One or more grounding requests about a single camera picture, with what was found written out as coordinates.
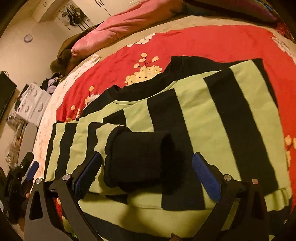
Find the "wall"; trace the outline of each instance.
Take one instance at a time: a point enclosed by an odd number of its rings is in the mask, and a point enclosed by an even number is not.
[[[33,41],[25,43],[24,36],[31,34]],[[37,23],[32,17],[10,24],[0,38],[0,71],[6,70],[17,85],[17,91],[0,123],[0,166],[7,173],[4,154],[13,141],[14,132],[5,119],[13,108],[13,102],[26,84],[36,82],[39,86],[50,78],[50,63],[56,59],[61,44],[68,38],[54,21]]]

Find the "sleeve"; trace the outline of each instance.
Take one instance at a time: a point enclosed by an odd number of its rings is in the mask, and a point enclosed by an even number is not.
[[[102,166],[90,191],[119,195],[159,182],[174,148],[168,132],[131,132],[109,123],[57,123],[46,160],[46,180],[71,174],[84,160],[100,153]]]

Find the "beige bed sheet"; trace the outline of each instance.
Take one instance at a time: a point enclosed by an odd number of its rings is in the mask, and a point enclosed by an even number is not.
[[[114,54],[119,49],[123,48],[124,46],[128,44],[132,44],[134,42],[139,41],[140,39],[154,33],[160,33],[160,32],[168,32],[170,30],[177,30],[177,29],[184,29],[188,27],[194,27],[194,26],[209,26],[209,25],[253,25],[258,26],[252,23],[244,22],[241,20],[235,20],[235,19],[227,19],[222,17],[202,17],[202,16],[184,16],[184,17],[177,17],[172,19],[171,21],[157,24],[151,28],[142,30],[140,32],[134,33],[127,38],[124,38],[120,41],[117,41],[116,43],[105,47],[98,52],[95,53],[95,55],[98,55],[101,57],[100,60],[105,59],[106,57],[110,56],[111,54]],[[296,45],[278,34],[274,29],[259,26],[262,28],[265,28],[272,32],[274,34],[274,41],[278,44],[278,46],[287,54],[294,59],[294,62],[296,63]],[[35,161],[38,161],[40,163],[39,171],[36,173],[35,178],[38,177],[44,177],[44,165],[45,165],[45,158],[46,158],[46,152],[47,152],[47,146],[49,143],[49,139],[52,132],[52,125],[55,123],[56,120],[56,110],[61,105],[62,99],[64,98],[64,95],[68,91],[68,89],[72,86],[75,79],[77,79],[83,72],[85,72],[87,69],[92,67],[94,65],[94,56],[90,56],[85,61],[79,64],[73,72],[63,81],[61,85],[59,85],[54,92],[49,106],[47,107],[45,114],[42,118],[40,128],[37,133],[35,146],[33,149],[33,154],[35,156]]]

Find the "screw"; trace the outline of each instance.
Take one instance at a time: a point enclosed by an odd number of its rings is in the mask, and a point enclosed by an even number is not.
[[[64,181],[68,181],[70,179],[70,174],[65,174],[64,176],[63,176],[63,180]]]
[[[224,175],[224,179],[225,181],[230,181],[232,179],[232,177],[228,174]]]
[[[42,178],[38,178],[37,180],[36,180],[36,184],[39,184],[39,183],[41,183],[42,182]]]
[[[254,178],[254,179],[252,179],[252,183],[256,185],[256,184],[258,184],[259,182],[258,182],[257,179]]]

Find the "round clock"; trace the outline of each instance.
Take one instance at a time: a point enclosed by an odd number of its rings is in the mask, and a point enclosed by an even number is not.
[[[24,42],[25,42],[25,43],[30,43],[30,42],[32,42],[32,40],[33,40],[33,37],[32,37],[32,35],[30,35],[30,34],[28,34],[28,35],[26,35],[26,36],[24,37]]]

